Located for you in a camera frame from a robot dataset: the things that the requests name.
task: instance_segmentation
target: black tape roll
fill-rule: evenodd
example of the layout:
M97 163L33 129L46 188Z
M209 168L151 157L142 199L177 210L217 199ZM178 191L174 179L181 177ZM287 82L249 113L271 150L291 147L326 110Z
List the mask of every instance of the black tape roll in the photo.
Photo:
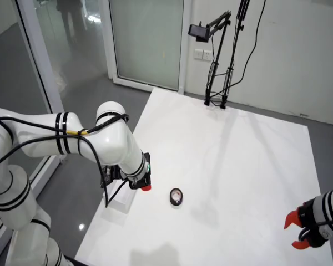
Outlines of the black tape roll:
M179 206L183 202L183 193L178 188L173 188L170 191L170 203L174 206Z

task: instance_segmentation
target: black tripod stand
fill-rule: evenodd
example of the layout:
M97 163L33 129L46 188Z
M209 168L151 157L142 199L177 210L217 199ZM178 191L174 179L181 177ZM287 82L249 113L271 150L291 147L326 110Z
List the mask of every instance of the black tripod stand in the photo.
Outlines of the black tripod stand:
M212 85L213 85L213 82L214 82L214 79L215 79L215 76L216 76L216 73L217 73L218 61L219 61L219 58L220 58L221 49L222 49L222 45L223 45L224 36L226 34L227 25L230 25L230 20L229 20L230 16L231 16L231 12L227 11L227 12L223 13L219 18L217 18L214 21L212 21L211 23L207 24L206 27L202 27L201 22L200 22L200 24L198 26L190 25L190 28L189 28L189 35L193 36L193 37L196 37L197 42L204 42L204 43L208 43L209 38L212 37L213 34L215 34L218 30L223 29L220 45L218 47L216 60L214 60L212 62L210 72L209 72L209 76L208 76L208 79L207 79L206 95L205 95L205 101L204 101L205 105L210 105L211 88L212 88Z
M237 18L236 18L236 20L238 21L238 27L236 29L236 34L235 34L235 38L234 38L231 62L230 62L229 67L227 68L223 89L221 92L217 93L217 95L222 94L222 102L220 104L220 108L222 108L222 109L226 108L226 102L227 102L227 98L228 98L228 94L229 94L229 89L231 87L230 83L231 83L232 74L233 74L235 48L237 45L239 32L244 29L244 25L242 25L242 21L245 18L245 14L248 9L249 1L250 0L241 0L241 2L240 2L240 6L238 9ZM215 76L217 74L217 68L219 65L218 61L219 61L219 57L221 54L221 49L222 49L222 45L223 45L223 41L224 41L224 37L225 37L225 33L226 33L226 28L227 28L227 25L230 25L230 20L229 20L230 16L231 16L231 13L229 11L227 11L227 12L223 13L219 18L217 18L214 21L212 21L211 23L207 24L206 27L202 27L201 22L200 22L200 24L198 26L190 25L190 28L189 28L190 36L196 37L197 42L205 42L205 43L208 43L209 38L212 37L213 34L215 34L218 30L223 29L221 41L220 41L218 51L217 51L216 60L214 60L212 62L210 72L208 75L206 92L205 92L205 101L204 101L204 104L207 106L210 105L211 97L215 96L215 95L211 96L210 93L211 93L211 89L213 86Z

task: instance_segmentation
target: black pole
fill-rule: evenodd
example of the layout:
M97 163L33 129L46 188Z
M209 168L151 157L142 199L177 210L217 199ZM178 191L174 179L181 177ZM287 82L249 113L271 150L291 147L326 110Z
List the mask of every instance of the black pole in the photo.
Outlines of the black pole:
M224 82L224 86L223 86L222 101L220 104L220 108L222 108L222 109L226 109L226 103L227 103L227 99L228 99L228 95L229 95L229 87L231 85L230 83L231 83L231 79L232 79L232 75L233 75L233 62L234 62L235 48L237 46L239 32L241 30L243 31L243 29L244 29L244 25L242 25L242 21L244 20L246 11L248 10L249 2L250 2L250 0L241 0L240 1L240 5L239 5L237 17L236 17L236 19L238 20L238 26L237 26L236 36L235 36L235 40L234 40L234 44L233 44L231 62L229 63L229 67L227 68L227 74L226 74L225 82Z
M209 81L209 79L207 80L205 101L204 101L204 105L207 105L207 106L210 105L210 100L211 100L210 93L211 93L213 81L214 81L216 73L217 73L218 60L220 58L221 49L222 49L222 45L223 45L224 36L226 34L227 25L230 25L230 20L225 21L223 32L222 32L222 37L221 37L221 41L220 41L220 45L219 45L218 51L217 51L216 61L212 62L213 66L211 66L211 70L212 70L211 80L210 81Z
M239 25L237 27L236 35L235 35L234 44L233 44L231 62L229 63L229 67L227 68L227 75L225 77L225 84L223 87L224 92L222 94L222 102L220 104L220 108L222 108L222 109L226 109L226 103L227 103L228 94L229 94L229 86L231 85L230 83L231 83L231 78L232 78L232 74L233 74L233 62L234 62L235 48L237 46L239 32L243 29L244 29L244 25L241 25L241 23L239 23Z

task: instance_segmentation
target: black stripe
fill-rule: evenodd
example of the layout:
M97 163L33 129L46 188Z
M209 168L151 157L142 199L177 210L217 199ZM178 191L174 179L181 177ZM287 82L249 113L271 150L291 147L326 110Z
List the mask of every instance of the black stripe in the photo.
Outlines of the black stripe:
M48 226L45 222L43 222L43 221L41 221L41 220L32 219L31 223L38 223L38 224L40 224L41 226L46 227L46 229L47 229L49 232L51 231L51 229L49 228L49 226Z
M125 173L125 175L128 176L128 177L133 177L133 176L138 175L142 171L142 169L144 167L144 163L145 163L145 161L144 161L144 155L142 153L142 162L140 163L138 169L134 173L129 173L129 174Z
M105 112L105 113L101 114L101 115L96 119L96 123L97 123L101 118L106 117L106 116L108 116L108 115L118 116L118 115L121 115L121 114L119 114L118 112ZM125 122L128 122L128 117L125 117L123 120L124 120Z
M28 186L29 186L29 181L27 179L27 183L26 183L23 191L16 198L14 198L13 200L8 201L6 203L0 203L0 207L9 206L9 205L14 204L15 202L17 202L20 198L22 198L22 196L24 195L24 193L27 190Z
M329 209L329 213L331 214L332 221L333 221L332 193L333 193L333 190L331 192L329 192L329 194L328 194L328 209Z
M58 255L58 259L57 259L55 266L60 266L60 262L62 261L62 252L60 251L59 246L58 246L58 252L59 252L59 255Z
M3 121L0 121L0 125L9 133L11 138L11 144L13 144L13 133L11 129Z
M327 196L327 194L328 194L328 192L324 194L323 199L322 199L322 211L323 211L324 218L326 219L326 222L329 222L328 215L327 215L327 210L326 210L326 196ZM333 231L333 225L328 224L328 226Z
M11 183L10 183L10 186L5 190L5 191L3 191L3 192L1 192L0 193L0 195L3 195L4 193L6 193L10 188L11 188L11 186L12 186L12 182L13 182L13 175L12 175L12 173L11 173L11 171L9 170L9 172L10 172L10 174L11 174Z
M60 112L60 113L57 114L57 117L55 118L55 128L56 128L56 129L59 129L59 121L60 121L60 116L61 116L61 115L62 115L62 113ZM56 135L56 136L59 136L59 132L56 131L56 132L55 132L55 135ZM59 153L60 153L60 154L64 154L64 152L63 152L63 150L62 150L62 146L61 146L61 144L60 144L60 139L56 139L56 142L57 142L57 147L58 147L58 151L59 151Z
M65 112L64 115L63 115L63 123L62 123L62 129L64 131L67 130L67 118L68 118L68 112ZM68 146L68 139L63 139L64 141L64 147L65 147L65 150L67 151L67 153L70 153L70 149L69 149L69 146Z
M30 190L31 190L31 186L28 187L27 193L23 196L23 198L18 203L16 203L15 205L13 205L9 208L0 208L0 211L1 212L8 212L8 211L11 211L12 209L16 209L18 206L20 206L26 200L26 198L29 195Z

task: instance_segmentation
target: black cable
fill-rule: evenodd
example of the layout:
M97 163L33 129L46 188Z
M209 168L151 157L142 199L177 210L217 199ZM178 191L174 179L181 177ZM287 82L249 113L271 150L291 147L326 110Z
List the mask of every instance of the black cable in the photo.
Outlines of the black cable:
M103 186L104 186L104 192L105 192L105 199L106 199L106 204L105 204L105 207L107 208L107 205L108 205L108 195L107 195L107 189L106 189L106 180L104 178L104 173L102 171L102 166L100 164L100 159L96 153L96 150L94 148L94 146L92 145L92 143L86 139L85 137L83 136L77 136L77 135L54 135L54 136L47 136L47 137L38 137L36 139L32 139L32 140L28 140L28 141L25 141L17 146L15 146L14 148L12 148L8 153L6 153L3 157L0 158L0 163L2 163L3 161L5 161L7 158L9 158L11 155L13 155L17 150L21 149L22 147L28 145L28 144L32 144L32 143L35 143L35 142L40 142L40 141L46 141L46 140L56 140L56 139L78 139L78 140L83 140L85 141L88 146L91 148L91 151L95 157L95 160L96 160L96 163L98 165L98 168L99 168L99 172L100 172L100 175L101 175L101 179L102 179L102 183L103 183Z
M113 200L113 198L117 195L117 193L120 191L120 189L123 187L124 184L127 183L127 179L125 181L122 182L122 184L117 188L117 190L115 191L115 193L113 193L113 195L111 196L111 198L109 199L109 203Z
M255 31L255 44L254 44L254 47L253 47L252 51L250 52L250 54L249 54L249 56L248 56L248 59L247 59L246 62L245 62L245 66L244 66L244 70L243 70L242 77L241 77L241 79L240 79L238 82L236 82L236 83L230 85L229 87L233 87L233 86L235 86L235 85L241 83L241 81L242 81L243 78L244 78L245 70L246 70L246 66L248 65L249 59L250 59L251 55L253 54L253 52L254 52L254 50L255 50L255 48L256 48L256 43L258 42L258 30L259 30L259 24L260 24L261 18L262 18L262 16L263 16L263 12L264 12L264 8L265 8L265 3L266 3L266 0L264 0L263 8L262 8L262 10L261 10L260 17L259 17L259 20L258 20L258 24L257 24L257 26L256 26L256 31Z
M102 124L100 124L98 126L93 127L92 129L88 130L87 133L96 132L98 130L103 129L104 127L107 127L107 126L111 125L112 123L114 123L114 122L116 122L116 121L118 121L120 119L128 119L128 117L129 116L127 114L116 115L113 118L107 120L106 122L104 122L104 123L102 123ZM55 131L55 132L57 132L57 131L58 132L66 132L65 130L62 130L62 129L57 129L55 127L45 126L45 125L41 125L41 124L36 124L36 123L33 123L33 122L28 122L28 121L25 121L25 120L22 120L22 119L18 119L18 118L15 118L15 117L0 117L0 121L2 121L2 120L15 121L15 122L19 122L21 124L25 124L25 125L29 125L29 126L34 126L34 127L39 127L39 128L43 128L43 129L47 129L47 130L52 130L52 131ZM82 133L82 131L79 131L78 135L58 135L58 136L55 135L55 136L47 136L47 137L41 137L41 138L37 138L37 139L25 141L25 142L17 145L16 147L14 147L13 149L11 149L6 155L4 155L0 159L0 163L2 163L4 160L6 160L7 158L9 158L18 149L21 149L23 146L31 144L31 143L35 143L35 142L39 142L39 141L45 141L45 140L69 139L69 138L71 138L71 139L78 139L78 142L80 140L83 140L91 148L91 150L93 152L93 155L95 157L96 163L98 165L99 172L100 172L101 179L102 179L102 183L103 183L103 186L104 186L105 202L106 202L105 203L105 207L107 208L107 206L108 206L108 195L107 195L107 189L106 189L107 185L106 185L106 180L104 178L104 174L103 174L103 170L102 170L102 167L101 167L101 164L100 164L99 157L98 157L98 155L96 153L96 150L95 150L94 146L91 144L91 142L89 140L87 140L86 138L84 138L83 136L81 136L81 133Z
M0 117L0 121L3 121L3 120L10 120L10 121L18 122L18 123L25 124L25 125L28 125L28 126L34 126L34 127L39 127L41 129L47 129L47 130L51 130L51 131L56 131L56 132L58 131L58 132L65 133L65 130L63 130L63 129L57 129L57 128L51 127L51 126L45 126L45 125L36 124L36 123L33 123L33 122L28 122L28 121L18 119L18 118L15 118L15 117L9 117L9 116Z
M212 55L213 55L213 60L212 61L214 61L215 60L215 48L213 46L213 35L211 37L211 42L212 42Z
M316 228L318 228L320 226L325 226L327 224L333 224L333 221L323 221L323 222L316 223L312 227L305 227L304 229L301 230L301 232L299 234L299 241L304 241L306 239L306 236L307 236L307 234L308 234L308 232L310 230L316 229Z

